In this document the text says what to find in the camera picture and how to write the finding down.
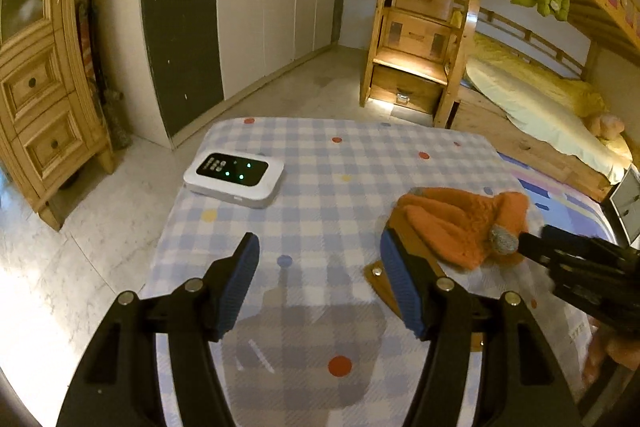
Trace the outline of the pine wooden cabinet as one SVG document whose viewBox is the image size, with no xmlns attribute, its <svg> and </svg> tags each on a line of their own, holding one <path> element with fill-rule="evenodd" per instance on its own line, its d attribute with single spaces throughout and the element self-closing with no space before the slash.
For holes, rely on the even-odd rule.
<svg viewBox="0 0 640 427">
<path fill-rule="evenodd" d="M 1 0 L 1 165 L 53 230 L 58 190 L 87 161 L 115 168 L 76 0 Z"/>
</svg>

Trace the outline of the plush toy on bed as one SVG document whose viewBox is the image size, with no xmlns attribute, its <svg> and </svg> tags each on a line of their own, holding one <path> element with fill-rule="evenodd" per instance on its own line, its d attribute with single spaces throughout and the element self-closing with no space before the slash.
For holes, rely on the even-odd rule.
<svg viewBox="0 0 640 427">
<path fill-rule="evenodd" d="M 624 131 L 625 124 L 610 113 L 595 113 L 584 119 L 584 125 L 596 138 L 605 141 L 616 140 Z"/>
</svg>

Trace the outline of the blue checkered bed cover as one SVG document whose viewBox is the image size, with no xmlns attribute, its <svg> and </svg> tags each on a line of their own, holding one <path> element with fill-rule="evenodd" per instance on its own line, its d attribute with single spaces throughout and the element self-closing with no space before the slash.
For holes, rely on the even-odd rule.
<svg viewBox="0 0 640 427">
<path fill-rule="evenodd" d="M 266 208 L 181 190 L 144 291 L 167 294 L 229 256 L 245 233 L 257 235 L 259 265 L 238 321 L 212 348 L 234 421 L 401 425 L 427 347 L 363 269 L 378 259 L 401 195 L 431 186 L 526 194 L 509 166 L 479 135 L 384 122 L 232 119 L 215 124 L 203 147 L 285 163 Z"/>
</svg>

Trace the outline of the wooden bunk bed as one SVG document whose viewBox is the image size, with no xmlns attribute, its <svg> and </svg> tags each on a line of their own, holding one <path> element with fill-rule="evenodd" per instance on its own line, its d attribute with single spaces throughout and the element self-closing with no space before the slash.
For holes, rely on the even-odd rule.
<svg viewBox="0 0 640 427">
<path fill-rule="evenodd" d="M 631 0 L 570 0 L 568 22 L 590 40 L 587 57 L 582 62 L 575 60 L 565 46 L 558 46 L 532 28 L 488 9 L 486 2 L 454 2 L 463 13 L 460 43 L 466 54 L 475 49 L 470 39 L 484 27 L 492 27 L 510 36 L 505 46 L 520 62 L 553 70 L 564 78 L 589 80 L 603 49 L 620 52 L 631 62 L 639 60 L 639 9 Z M 613 190 L 612 182 L 602 172 L 578 156 L 564 154 L 518 130 L 504 110 L 469 89 L 458 89 L 447 124 L 451 129 L 483 135 L 499 152 L 576 188 L 596 202 L 603 202 Z"/>
</svg>

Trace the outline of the brown leather knife sheath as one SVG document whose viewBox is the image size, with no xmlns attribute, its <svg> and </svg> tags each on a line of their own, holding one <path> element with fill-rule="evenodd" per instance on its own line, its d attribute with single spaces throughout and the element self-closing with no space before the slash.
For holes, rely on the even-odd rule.
<svg viewBox="0 0 640 427">
<path fill-rule="evenodd" d="M 454 314 L 446 297 L 460 288 L 439 265 L 406 216 L 396 207 L 384 225 L 380 259 L 363 275 L 390 311 L 421 341 L 438 336 L 440 322 Z"/>
</svg>

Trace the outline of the yellow bed mattress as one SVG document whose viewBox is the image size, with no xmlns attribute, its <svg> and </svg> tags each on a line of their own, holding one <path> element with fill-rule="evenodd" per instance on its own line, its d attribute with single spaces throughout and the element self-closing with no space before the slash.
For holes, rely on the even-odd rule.
<svg viewBox="0 0 640 427">
<path fill-rule="evenodd" d="M 502 42 L 479 32 L 464 78 L 521 132 L 577 157 L 612 184 L 622 181 L 632 161 L 622 135 L 600 140 L 584 125 L 589 115 L 610 113 L 591 84 L 526 62 Z"/>
</svg>

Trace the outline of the orange fuzzy glove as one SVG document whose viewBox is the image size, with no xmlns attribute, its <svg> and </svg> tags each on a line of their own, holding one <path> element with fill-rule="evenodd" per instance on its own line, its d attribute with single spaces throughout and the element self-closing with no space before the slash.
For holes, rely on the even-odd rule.
<svg viewBox="0 0 640 427">
<path fill-rule="evenodd" d="M 396 204 L 438 259 L 465 271 L 524 260 L 518 240 L 528 231 L 528 206 L 520 192 L 486 196 L 452 187 L 420 187 Z"/>
</svg>

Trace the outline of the white device with display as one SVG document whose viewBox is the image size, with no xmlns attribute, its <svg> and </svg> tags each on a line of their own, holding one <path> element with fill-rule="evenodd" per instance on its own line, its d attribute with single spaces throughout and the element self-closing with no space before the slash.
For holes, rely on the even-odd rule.
<svg viewBox="0 0 640 427">
<path fill-rule="evenodd" d="M 195 194 L 265 208 L 276 196 L 284 167 L 278 158 L 214 147 L 196 155 L 183 173 L 183 183 Z"/>
</svg>

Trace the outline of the rainbow patterned rug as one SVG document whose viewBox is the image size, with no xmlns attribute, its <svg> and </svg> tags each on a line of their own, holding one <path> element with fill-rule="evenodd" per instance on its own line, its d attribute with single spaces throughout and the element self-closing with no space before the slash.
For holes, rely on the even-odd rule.
<svg viewBox="0 0 640 427">
<path fill-rule="evenodd" d="M 499 156 L 520 182 L 546 225 L 553 225 L 577 235 L 597 236 L 610 243 L 617 243 L 610 222 L 597 202 L 514 158 L 501 153 Z"/>
</svg>

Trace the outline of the wooden staircase drawers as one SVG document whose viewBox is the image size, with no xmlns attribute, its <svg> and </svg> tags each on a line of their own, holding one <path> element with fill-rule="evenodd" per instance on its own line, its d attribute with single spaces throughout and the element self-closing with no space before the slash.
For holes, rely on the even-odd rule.
<svg viewBox="0 0 640 427">
<path fill-rule="evenodd" d="M 376 0 L 359 100 L 420 110 L 450 125 L 480 0 Z"/>
</svg>

